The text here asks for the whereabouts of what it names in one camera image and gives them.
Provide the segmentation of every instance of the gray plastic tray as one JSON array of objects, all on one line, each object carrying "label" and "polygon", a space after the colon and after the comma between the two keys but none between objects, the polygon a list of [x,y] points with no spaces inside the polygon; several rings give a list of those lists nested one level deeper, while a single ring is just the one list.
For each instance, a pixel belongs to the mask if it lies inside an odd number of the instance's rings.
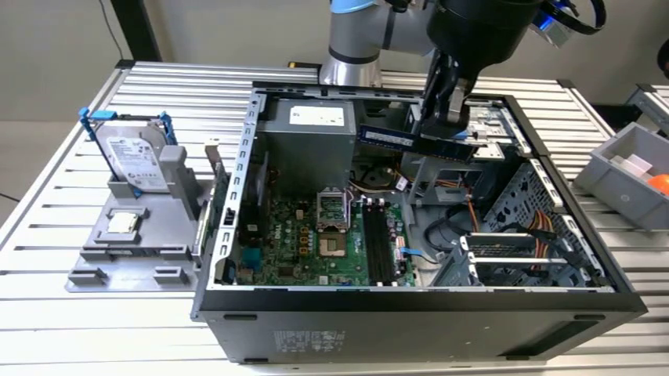
[{"label": "gray plastic tray", "polygon": [[669,230],[669,197],[611,162],[631,154],[651,164],[647,174],[669,174],[669,141],[631,123],[591,151],[575,184],[645,230]]}]

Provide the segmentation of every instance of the expansion slot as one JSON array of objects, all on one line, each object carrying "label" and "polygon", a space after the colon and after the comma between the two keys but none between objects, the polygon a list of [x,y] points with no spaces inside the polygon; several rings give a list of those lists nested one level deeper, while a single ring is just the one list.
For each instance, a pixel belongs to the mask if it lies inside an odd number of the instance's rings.
[{"label": "expansion slot", "polygon": [[379,282],[390,285],[395,280],[384,211],[383,200],[367,199],[363,202],[363,232],[371,285]]}]

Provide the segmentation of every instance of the floor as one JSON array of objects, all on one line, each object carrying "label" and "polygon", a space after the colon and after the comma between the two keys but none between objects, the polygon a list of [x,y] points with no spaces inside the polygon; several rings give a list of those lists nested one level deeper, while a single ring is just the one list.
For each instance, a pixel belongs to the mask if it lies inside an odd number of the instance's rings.
[{"label": "floor", "polygon": [[[21,198],[75,121],[0,121],[0,192]],[[0,225],[16,203],[0,197]]]}]

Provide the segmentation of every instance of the aluminum extrusion table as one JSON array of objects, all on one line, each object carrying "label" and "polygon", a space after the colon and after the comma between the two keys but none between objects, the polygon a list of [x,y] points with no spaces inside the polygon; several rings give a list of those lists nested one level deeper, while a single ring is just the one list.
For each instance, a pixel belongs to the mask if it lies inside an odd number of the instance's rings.
[{"label": "aluminum extrusion table", "polygon": [[[201,144],[219,138],[233,161],[251,81],[316,83],[315,70],[136,63],[117,68],[91,103],[173,117],[187,164],[211,177]],[[420,89],[423,74],[384,73],[388,88]],[[662,89],[669,95],[669,88]],[[569,82],[481,78],[475,92],[514,95],[571,180],[613,134]],[[669,374],[669,234],[643,233],[575,190],[649,313],[546,364],[451,368],[450,363],[239,366],[209,329],[189,321],[189,292],[71,294],[67,273],[108,196],[108,169],[79,125],[0,229],[0,374]]]}]

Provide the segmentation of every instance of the case label sticker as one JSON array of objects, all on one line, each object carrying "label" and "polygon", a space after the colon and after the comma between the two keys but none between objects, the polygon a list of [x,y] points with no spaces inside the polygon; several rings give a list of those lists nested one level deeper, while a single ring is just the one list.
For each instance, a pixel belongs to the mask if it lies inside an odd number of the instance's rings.
[{"label": "case label sticker", "polygon": [[346,331],[274,331],[280,353],[334,353],[344,347]]},{"label": "case label sticker", "polygon": [[128,183],[144,192],[167,191],[165,177],[148,141],[139,138],[108,137],[107,144]]}]

